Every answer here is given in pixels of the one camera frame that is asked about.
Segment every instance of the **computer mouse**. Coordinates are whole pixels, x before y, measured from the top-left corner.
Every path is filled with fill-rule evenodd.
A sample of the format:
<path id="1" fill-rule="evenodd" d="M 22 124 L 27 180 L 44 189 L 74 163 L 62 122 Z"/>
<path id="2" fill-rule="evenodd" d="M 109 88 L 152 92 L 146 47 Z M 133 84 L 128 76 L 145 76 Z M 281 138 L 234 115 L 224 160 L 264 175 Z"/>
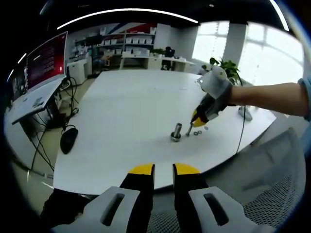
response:
<path id="1" fill-rule="evenodd" d="M 78 130 L 76 128 L 72 128 L 63 133 L 60 139 L 60 149 L 64 154 L 68 154 L 77 138 Z"/>

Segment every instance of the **green plant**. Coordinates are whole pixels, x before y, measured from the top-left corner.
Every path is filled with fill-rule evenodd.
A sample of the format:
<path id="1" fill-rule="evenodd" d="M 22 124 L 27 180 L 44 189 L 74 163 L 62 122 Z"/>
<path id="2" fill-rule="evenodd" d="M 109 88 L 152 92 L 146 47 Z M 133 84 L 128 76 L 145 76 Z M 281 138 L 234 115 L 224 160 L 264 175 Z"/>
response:
<path id="1" fill-rule="evenodd" d="M 151 53 L 157 53 L 157 54 L 164 54 L 165 50 L 164 49 L 151 49 Z"/>
<path id="2" fill-rule="evenodd" d="M 220 66 L 223 68 L 227 74 L 227 77 L 229 81 L 232 83 L 232 85 L 238 85 L 239 84 L 239 77 L 238 77 L 238 68 L 237 65 L 232 61 L 224 62 L 223 59 L 220 61 L 217 61 L 215 58 L 211 57 L 209 60 L 209 63 L 213 66 Z"/>

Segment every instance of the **monitor screen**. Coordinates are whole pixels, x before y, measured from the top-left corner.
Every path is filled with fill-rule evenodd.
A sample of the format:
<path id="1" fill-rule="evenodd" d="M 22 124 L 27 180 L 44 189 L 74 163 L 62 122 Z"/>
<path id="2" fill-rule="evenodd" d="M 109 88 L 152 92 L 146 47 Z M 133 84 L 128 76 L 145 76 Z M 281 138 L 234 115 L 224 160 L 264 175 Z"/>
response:
<path id="1" fill-rule="evenodd" d="M 46 41 L 27 56 L 28 88 L 65 71 L 67 32 Z"/>

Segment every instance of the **human arm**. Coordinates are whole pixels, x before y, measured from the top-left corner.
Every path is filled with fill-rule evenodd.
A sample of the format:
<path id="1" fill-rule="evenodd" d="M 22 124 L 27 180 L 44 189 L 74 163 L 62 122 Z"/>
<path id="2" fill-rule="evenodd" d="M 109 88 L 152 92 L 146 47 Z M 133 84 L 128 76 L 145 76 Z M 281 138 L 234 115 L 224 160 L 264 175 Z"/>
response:
<path id="1" fill-rule="evenodd" d="M 296 83 L 271 86 L 234 86 L 230 103 L 252 105 L 284 114 L 307 117 L 310 115 L 310 79 Z"/>

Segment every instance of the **floor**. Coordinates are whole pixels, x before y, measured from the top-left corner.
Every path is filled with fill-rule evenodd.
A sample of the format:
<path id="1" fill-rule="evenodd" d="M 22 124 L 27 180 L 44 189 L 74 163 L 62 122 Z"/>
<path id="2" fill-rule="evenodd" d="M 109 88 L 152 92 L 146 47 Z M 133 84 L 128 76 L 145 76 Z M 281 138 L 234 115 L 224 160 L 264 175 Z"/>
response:
<path id="1" fill-rule="evenodd" d="M 95 79 L 88 79 L 82 85 L 77 87 L 75 98 L 78 102 L 82 99 L 83 95 L 94 81 Z M 63 99 L 68 99 L 68 94 L 65 91 L 62 91 L 61 95 Z M 67 115 L 70 113 L 69 102 L 62 102 L 60 112 L 66 113 Z M 61 131 L 61 128 L 46 131 L 41 138 L 41 143 L 53 166 L 55 166 L 59 150 Z M 12 168 L 15 172 L 17 182 L 21 188 L 22 193 L 24 194 L 25 199 L 32 206 L 33 210 L 39 215 L 42 211 L 44 202 L 53 192 L 53 180 L 51 178 L 45 178 L 32 172 L 28 173 L 14 163 L 12 163 Z M 39 156 L 39 154 L 35 155 L 33 170 L 39 173 L 44 173 L 46 175 L 53 175 L 53 171 Z"/>

